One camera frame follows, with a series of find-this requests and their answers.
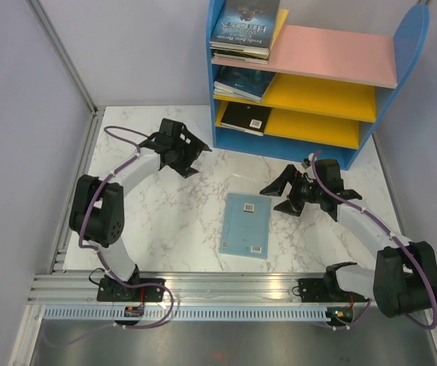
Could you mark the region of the yellow paperback book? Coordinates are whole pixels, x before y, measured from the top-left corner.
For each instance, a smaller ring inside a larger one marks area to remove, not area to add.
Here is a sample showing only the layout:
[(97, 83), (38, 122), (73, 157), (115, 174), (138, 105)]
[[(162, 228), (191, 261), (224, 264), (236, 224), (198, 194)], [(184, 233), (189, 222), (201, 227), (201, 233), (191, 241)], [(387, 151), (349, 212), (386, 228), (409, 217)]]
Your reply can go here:
[(285, 8), (279, 8), (279, 10), (278, 10), (278, 16), (277, 16), (277, 21), (276, 21), (276, 26), (275, 26), (275, 32), (274, 32), (274, 35), (272, 38), (271, 49), (272, 49), (272, 46), (273, 46), (274, 42), (276, 41), (276, 39), (277, 39), (285, 21), (286, 21), (288, 13), (289, 13), (289, 10), (287, 10)]

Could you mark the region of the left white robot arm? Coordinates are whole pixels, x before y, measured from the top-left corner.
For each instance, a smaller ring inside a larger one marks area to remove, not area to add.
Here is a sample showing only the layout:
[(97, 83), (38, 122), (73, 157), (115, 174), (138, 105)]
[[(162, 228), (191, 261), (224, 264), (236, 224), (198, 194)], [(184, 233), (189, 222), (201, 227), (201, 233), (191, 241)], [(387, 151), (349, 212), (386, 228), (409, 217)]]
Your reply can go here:
[(198, 173), (192, 167), (202, 152), (211, 148), (185, 124), (162, 119), (159, 130), (147, 136), (121, 126), (106, 126), (104, 132), (133, 147), (120, 165), (100, 178), (82, 175), (74, 193), (69, 228), (78, 234), (78, 246), (98, 256), (105, 277), (114, 282), (114, 292), (125, 301), (135, 300), (146, 285), (121, 238), (125, 224), (124, 200), (148, 177), (168, 167), (183, 178)]

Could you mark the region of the light blue thin book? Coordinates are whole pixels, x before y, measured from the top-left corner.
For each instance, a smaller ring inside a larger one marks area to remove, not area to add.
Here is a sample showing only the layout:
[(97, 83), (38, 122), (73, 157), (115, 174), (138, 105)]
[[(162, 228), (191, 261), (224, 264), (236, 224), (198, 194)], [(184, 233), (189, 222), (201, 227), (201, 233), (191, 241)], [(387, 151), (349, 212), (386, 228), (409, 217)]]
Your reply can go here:
[(219, 253), (267, 259), (271, 203), (265, 196), (229, 193)]

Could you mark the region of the black notebook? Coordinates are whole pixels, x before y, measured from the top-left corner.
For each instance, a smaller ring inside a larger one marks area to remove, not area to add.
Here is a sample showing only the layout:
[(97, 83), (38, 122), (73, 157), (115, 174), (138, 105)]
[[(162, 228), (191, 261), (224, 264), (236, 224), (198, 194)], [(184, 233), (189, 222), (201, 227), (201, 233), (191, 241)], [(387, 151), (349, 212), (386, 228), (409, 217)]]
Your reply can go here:
[(263, 136), (271, 112), (269, 107), (228, 102), (218, 120), (221, 126)]

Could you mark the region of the dark Wuthering Heights book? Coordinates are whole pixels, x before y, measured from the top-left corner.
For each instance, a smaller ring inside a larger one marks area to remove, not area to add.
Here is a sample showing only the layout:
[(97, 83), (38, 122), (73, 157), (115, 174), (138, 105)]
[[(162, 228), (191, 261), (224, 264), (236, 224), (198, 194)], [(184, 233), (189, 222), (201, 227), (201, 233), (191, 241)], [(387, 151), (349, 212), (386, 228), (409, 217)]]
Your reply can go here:
[(279, 1), (225, 1), (210, 43), (271, 49)]

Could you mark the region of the teal blue book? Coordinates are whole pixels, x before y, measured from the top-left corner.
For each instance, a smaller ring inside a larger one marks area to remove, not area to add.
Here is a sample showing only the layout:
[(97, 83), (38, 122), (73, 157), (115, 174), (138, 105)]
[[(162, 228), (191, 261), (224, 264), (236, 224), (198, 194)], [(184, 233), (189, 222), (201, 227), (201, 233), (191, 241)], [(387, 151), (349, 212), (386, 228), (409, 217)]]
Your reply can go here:
[(214, 94), (262, 101), (275, 72), (223, 66), (214, 80)]

